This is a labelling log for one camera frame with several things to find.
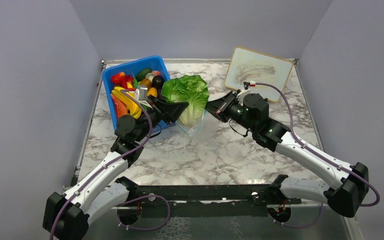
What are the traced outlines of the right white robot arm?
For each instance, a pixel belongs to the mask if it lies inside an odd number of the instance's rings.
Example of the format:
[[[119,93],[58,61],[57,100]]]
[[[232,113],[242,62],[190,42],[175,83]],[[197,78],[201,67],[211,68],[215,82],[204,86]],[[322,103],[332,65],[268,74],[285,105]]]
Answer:
[[[369,191],[368,168],[338,160],[296,136],[269,116],[269,103],[257,93],[239,101],[237,93],[209,101],[205,109],[221,122],[234,121],[251,133],[261,147],[286,156],[320,177],[319,181],[279,175],[269,186],[269,199],[280,204],[305,199],[327,204],[343,217],[353,218]]]

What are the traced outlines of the clear zip top bag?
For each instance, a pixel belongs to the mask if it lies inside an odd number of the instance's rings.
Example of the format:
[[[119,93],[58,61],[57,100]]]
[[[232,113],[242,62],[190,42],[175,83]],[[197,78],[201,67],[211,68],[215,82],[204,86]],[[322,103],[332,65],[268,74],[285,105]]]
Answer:
[[[196,134],[204,125],[204,120],[207,115],[207,111],[205,110],[202,114],[202,116],[197,120],[197,122],[193,126],[185,126],[181,124],[180,120],[176,121],[176,125],[185,132],[188,136],[192,137],[194,134]]]

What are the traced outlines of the green toy lettuce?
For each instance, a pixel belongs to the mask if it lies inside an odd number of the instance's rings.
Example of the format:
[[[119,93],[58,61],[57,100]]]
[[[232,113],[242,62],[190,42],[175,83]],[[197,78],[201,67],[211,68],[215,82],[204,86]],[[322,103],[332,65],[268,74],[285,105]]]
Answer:
[[[180,115],[179,123],[187,128],[194,127],[202,118],[210,93],[208,84],[200,75],[184,75],[163,84],[162,96],[167,102],[187,102],[188,107]]]

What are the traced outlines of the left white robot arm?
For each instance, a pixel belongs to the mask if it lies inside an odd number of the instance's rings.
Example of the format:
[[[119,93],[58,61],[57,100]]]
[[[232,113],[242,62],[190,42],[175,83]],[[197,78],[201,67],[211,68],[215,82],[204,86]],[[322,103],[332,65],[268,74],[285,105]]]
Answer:
[[[125,114],[117,120],[114,144],[89,175],[63,194],[54,192],[48,197],[42,227],[49,231],[50,239],[81,240],[92,218],[98,216],[100,210],[109,208],[110,192],[105,187],[139,159],[161,121],[174,123],[189,105],[188,102],[168,103],[153,96],[146,101],[150,109],[143,110],[139,118]]]

